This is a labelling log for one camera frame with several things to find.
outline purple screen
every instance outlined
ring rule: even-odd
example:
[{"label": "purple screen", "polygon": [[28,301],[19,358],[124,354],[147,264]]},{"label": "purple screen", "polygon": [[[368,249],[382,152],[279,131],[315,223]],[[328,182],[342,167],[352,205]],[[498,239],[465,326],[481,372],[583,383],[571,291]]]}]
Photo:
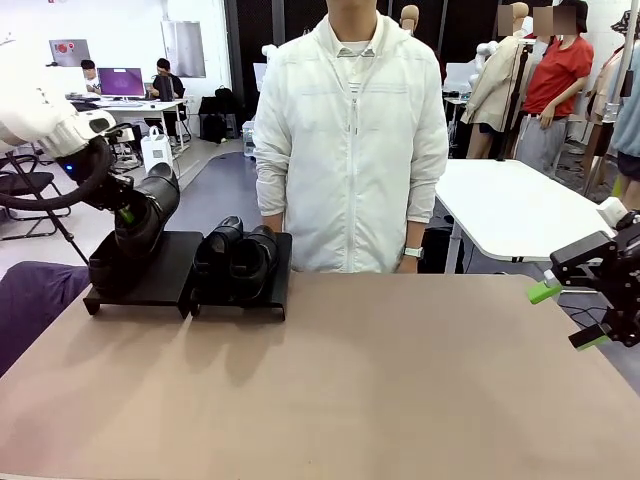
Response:
[{"label": "purple screen", "polygon": [[99,68],[98,78],[103,95],[143,97],[142,72],[139,68]]}]

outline purple cloth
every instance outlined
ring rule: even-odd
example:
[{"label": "purple cloth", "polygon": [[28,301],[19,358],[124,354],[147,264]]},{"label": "purple cloth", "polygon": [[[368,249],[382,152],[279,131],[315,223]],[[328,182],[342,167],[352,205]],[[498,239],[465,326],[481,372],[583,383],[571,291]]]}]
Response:
[{"label": "purple cloth", "polygon": [[0,280],[0,377],[89,285],[87,267],[21,262]]}]

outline white plastic bag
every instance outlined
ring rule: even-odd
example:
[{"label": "white plastic bag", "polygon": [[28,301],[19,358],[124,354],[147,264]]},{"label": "white plastic bag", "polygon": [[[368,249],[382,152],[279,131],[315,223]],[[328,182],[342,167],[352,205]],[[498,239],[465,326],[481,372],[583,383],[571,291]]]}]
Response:
[{"label": "white plastic bag", "polygon": [[144,137],[142,144],[142,158],[144,159],[144,169],[149,173],[158,163],[166,163],[173,169],[173,154],[169,137],[160,133],[158,127],[151,127],[149,136]]}]

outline red shirt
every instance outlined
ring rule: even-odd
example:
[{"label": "red shirt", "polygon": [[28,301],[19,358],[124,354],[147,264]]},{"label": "red shirt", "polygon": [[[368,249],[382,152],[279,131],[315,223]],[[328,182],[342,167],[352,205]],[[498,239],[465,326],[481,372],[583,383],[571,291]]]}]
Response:
[{"label": "red shirt", "polygon": [[[566,50],[560,50],[562,42],[554,42],[533,73],[523,110],[534,115],[582,77],[591,73],[593,47],[578,37]],[[568,117],[573,113],[575,96],[556,107],[556,117]]]}]

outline hand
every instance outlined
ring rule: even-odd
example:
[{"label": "hand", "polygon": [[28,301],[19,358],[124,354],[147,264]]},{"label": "hand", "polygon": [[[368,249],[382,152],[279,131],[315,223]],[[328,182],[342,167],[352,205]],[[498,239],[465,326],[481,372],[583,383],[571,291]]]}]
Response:
[{"label": "hand", "polygon": [[400,265],[396,273],[418,273],[418,259],[416,257],[409,257],[405,255],[402,257]]},{"label": "hand", "polygon": [[543,130],[546,130],[551,126],[551,122],[553,122],[553,117],[556,115],[556,107],[549,104],[547,108],[545,108],[540,114],[540,127]]}]

